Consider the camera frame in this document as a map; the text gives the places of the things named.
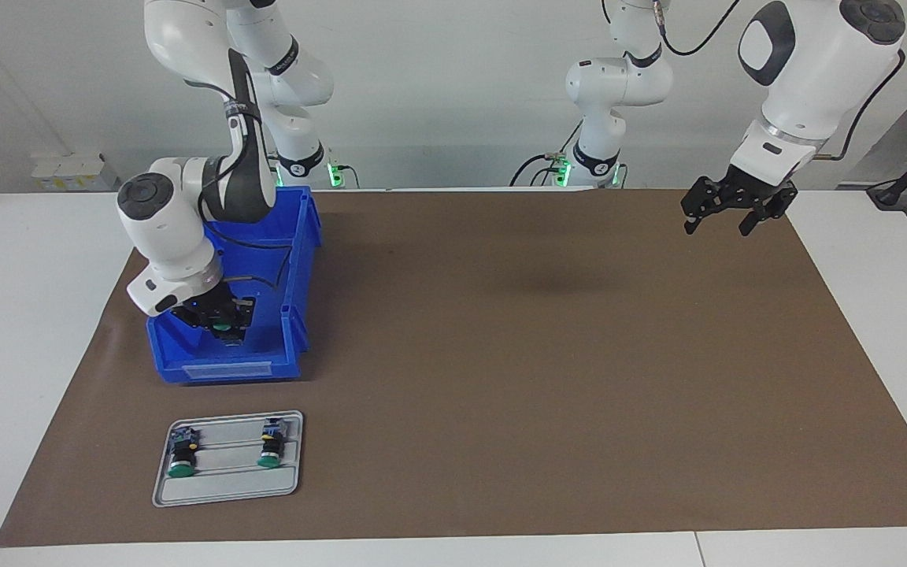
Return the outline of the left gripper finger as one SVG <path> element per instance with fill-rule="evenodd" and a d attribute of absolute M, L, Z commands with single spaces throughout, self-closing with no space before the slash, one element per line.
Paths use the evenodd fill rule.
<path fill-rule="evenodd" d="M 724 180 L 698 177 L 683 197 L 684 230 L 692 235 L 705 217 L 723 212 L 728 207 L 730 187 Z"/>
<path fill-rule="evenodd" d="M 740 234 L 750 235 L 762 222 L 780 219 L 794 201 L 793 197 L 771 197 L 766 203 L 756 202 L 740 223 Z"/>

